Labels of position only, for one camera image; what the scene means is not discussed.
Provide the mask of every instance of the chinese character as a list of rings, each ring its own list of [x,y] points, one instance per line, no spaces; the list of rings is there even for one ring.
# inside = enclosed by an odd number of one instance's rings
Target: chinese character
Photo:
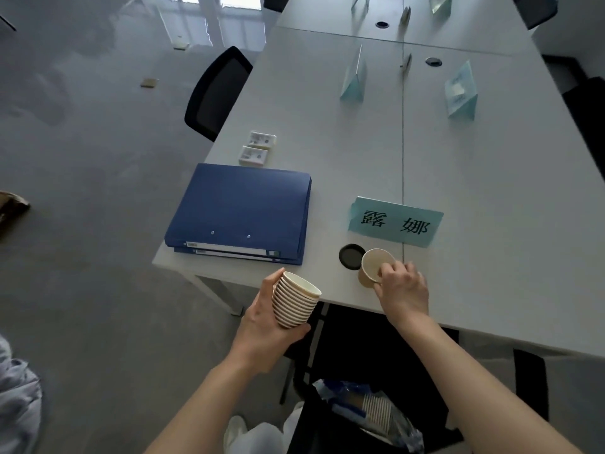
[[[366,213],[364,213],[364,218],[361,220],[361,224],[372,224],[372,226],[378,226],[380,228],[384,224],[383,218],[386,216],[386,213],[366,210]]]
[[[424,233],[428,231],[427,227],[429,224],[430,223],[427,223],[426,221],[412,220],[411,218],[408,218],[404,223],[404,228],[400,229],[399,232],[407,231],[415,234]]]

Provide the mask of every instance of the stack of binders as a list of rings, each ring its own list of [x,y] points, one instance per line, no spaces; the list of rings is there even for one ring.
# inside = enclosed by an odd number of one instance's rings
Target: stack of binders
[[[198,164],[164,241],[175,252],[303,263],[311,177]]]

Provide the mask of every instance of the white wall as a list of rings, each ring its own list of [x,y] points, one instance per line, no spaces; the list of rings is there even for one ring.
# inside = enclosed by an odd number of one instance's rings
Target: white wall
[[[533,32],[542,54],[575,57],[589,77],[605,77],[605,0],[559,0],[558,13]]]

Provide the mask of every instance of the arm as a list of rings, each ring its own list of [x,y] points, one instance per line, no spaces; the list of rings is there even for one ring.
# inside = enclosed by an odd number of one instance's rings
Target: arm
[[[456,344],[428,316],[428,289],[413,263],[381,267],[376,295],[431,375],[475,454],[581,454]]]
[[[241,319],[229,355],[147,448],[145,454],[211,454],[239,397],[258,373],[267,373],[285,350],[310,330],[277,325],[271,297],[281,268],[262,281],[261,290]]]

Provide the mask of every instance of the polished concrete floor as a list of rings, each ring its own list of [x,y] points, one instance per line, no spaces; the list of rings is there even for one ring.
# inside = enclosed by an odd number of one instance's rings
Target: polished concrete floor
[[[0,189],[32,203],[0,239],[0,332],[43,381],[39,453],[142,452],[238,325],[151,259],[211,147],[193,86],[231,45],[253,61],[277,14],[187,1],[0,0]],[[295,403],[286,368],[246,393],[252,424]]]

